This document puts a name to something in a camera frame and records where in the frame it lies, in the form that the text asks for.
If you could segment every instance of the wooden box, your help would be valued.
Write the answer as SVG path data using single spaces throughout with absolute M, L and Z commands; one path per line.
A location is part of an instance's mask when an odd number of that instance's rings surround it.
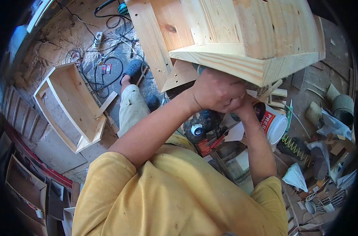
M 68 119 L 82 135 L 77 145 L 67 137 L 46 108 L 43 95 L 47 89 L 52 91 Z M 102 114 L 95 118 L 99 107 L 74 63 L 54 67 L 37 88 L 34 97 L 54 131 L 75 154 L 101 140 L 106 117 Z
M 198 78 L 191 62 L 262 87 L 326 57 L 321 19 L 306 0 L 125 3 L 160 91 Z

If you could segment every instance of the white plastic bag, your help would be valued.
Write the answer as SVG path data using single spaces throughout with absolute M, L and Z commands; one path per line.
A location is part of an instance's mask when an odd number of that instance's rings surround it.
M 287 184 L 293 185 L 298 189 L 302 189 L 305 192 L 308 192 L 308 188 L 306 187 L 305 178 L 302 175 L 301 168 L 299 164 L 296 162 L 295 164 L 291 165 L 290 168 L 285 173 L 283 177 L 283 181 Z
M 351 140 L 352 138 L 352 131 L 347 125 L 343 124 L 337 118 L 330 116 L 327 111 L 322 109 L 322 117 L 325 125 L 317 130 L 317 133 L 320 135 L 327 136 L 329 133 L 334 133 L 336 135 L 342 135 Z

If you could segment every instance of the plastic bag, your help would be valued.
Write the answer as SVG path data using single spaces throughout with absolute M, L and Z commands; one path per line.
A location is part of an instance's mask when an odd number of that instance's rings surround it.
M 300 188 L 305 192 L 308 192 L 308 188 L 306 187 L 305 178 L 302 175 L 301 168 L 299 164 L 296 162 L 295 164 L 291 165 L 290 168 L 285 173 L 283 177 L 283 181 L 287 184 L 293 185 L 296 188 Z

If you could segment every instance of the wrist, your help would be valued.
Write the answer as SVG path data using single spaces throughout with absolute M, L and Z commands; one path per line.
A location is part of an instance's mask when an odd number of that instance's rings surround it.
M 180 97 L 181 102 L 186 105 L 187 110 L 191 115 L 202 109 L 190 89 L 183 91 L 178 97 Z

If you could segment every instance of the green object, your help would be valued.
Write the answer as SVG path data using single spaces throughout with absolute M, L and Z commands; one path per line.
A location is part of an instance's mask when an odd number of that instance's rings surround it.
M 290 107 L 287 107 L 287 109 L 290 109 L 291 111 L 293 111 L 292 100 L 290 100 Z M 292 120 L 292 112 L 287 111 L 287 119 L 288 119 L 288 125 L 287 125 L 287 128 L 285 129 L 285 132 L 289 131 L 290 121 Z
M 125 3 L 121 3 L 119 7 L 117 8 L 117 11 L 120 15 L 124 16 L 129 13 L 128 8 L 126 7 Z

